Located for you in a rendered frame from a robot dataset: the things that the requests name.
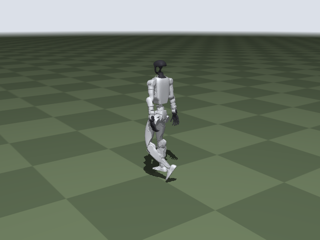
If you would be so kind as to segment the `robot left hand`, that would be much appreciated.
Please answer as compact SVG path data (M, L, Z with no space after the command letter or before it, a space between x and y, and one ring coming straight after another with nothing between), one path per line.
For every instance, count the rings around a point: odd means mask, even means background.
M158 132L158 131L160 131L160 130L157 130L156 125L155 125L155 123L154 123L154 120L155 120L155 119L154 119L154 116L152 115L152 116L151 116L151 120L149 120L149 121L150 121L150 125L151 125L153 131Z

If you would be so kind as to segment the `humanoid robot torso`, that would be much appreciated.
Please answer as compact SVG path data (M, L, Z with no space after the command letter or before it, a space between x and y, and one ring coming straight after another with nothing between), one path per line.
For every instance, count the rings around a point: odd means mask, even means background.
M165 75L164 75L165 76ZM170 96L170 79L159 78L155 76L152 79L156 79L156 85L154 86L154 104L156 106L156 110L154 111L154 115L160 116L160 122L164 121L167 118L167 111L165 110L163 104L168 102Z

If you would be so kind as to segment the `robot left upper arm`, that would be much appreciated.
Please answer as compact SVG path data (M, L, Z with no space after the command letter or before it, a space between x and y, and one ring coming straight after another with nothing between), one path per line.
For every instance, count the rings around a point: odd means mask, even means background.
M148 87L148 94L149 97L152 100L152 103L154 102L154 87L156 85L156 79L151 79L147 81L147 87Z

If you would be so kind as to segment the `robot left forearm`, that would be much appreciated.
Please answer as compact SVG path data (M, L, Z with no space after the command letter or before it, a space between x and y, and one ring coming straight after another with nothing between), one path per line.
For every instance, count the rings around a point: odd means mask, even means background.
M152 99L150 97L148 97L146 99L146 102L147 102L148 114L149 114L148 119L152 120L151 116L154 116L154 104L152 103ZM154 118L155 118L155 116L154 116Z

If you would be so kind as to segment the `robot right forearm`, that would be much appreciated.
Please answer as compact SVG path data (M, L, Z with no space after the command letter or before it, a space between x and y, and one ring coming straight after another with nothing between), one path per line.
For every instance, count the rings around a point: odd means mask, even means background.
M176 106L176 102L175 102L175 96L174 98L170 99L169 102L170 102L170 105L171 105L171 111L172 113L176 113L176 109L177 109L177 106Z

